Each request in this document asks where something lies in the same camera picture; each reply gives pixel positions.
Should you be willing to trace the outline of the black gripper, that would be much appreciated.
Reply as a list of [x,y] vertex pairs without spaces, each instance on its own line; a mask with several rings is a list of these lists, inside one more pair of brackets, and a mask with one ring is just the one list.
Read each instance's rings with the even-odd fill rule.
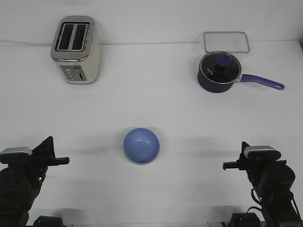
[[69,157],[55,158],[53,137],[47,137],[41,144],[32,150],[30,161],[25,165],[25,173],[32,184],[42,184],[48,167],[67,165]]
[[235,162],[224,162],[223,170],[226,169],[239,169],[246,171],[248,175],[248,179],[250,182],[258,182],[260,181],[265,168],[268,164],[278,163],[278,164],[286,164],[286,160],[271,160],[265,157],[254,157],[247,158],[245,149],[250,145],[243,141],[241,143],[241,153],[239,159]]

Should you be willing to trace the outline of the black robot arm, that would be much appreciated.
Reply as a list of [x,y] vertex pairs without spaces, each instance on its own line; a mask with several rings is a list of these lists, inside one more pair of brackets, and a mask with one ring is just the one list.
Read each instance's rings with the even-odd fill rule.
[[267,227],[301,227],[301,219],[291,187],[294,171],[271,146],[251,146],[242,142],[239,159],[224,162],[223,169],[245,171],[252,185],[251,197]]
[[67,165],[68,157],[56,157],[53,137],[47,137],[36,148],[13,147],[0,153],[0,225],[24,227],[29,211],[39,195],[50,166]]

